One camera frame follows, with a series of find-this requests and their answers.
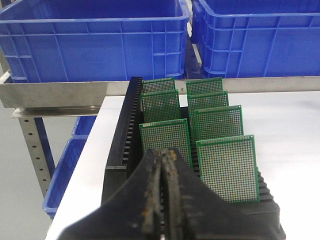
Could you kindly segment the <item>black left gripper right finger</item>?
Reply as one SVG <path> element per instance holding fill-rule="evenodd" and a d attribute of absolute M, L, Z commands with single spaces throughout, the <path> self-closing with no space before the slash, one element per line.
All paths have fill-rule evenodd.
<path fill-rule="evenodd" d="M 170 226 L 182 240 L 283 240 L 280 208 L 269 199 L 231 204 L 210 190 L 176 148 L 161 153 Z"/>

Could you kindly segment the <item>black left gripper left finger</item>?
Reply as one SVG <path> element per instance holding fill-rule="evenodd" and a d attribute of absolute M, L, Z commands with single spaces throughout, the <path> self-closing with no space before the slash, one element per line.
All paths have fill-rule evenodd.
<path fill-rule="evenodd" d="M 125 184 L 100 208 L 66 227 L 60 240 L 159 240 L 161 160 L 145 152 Z"/>

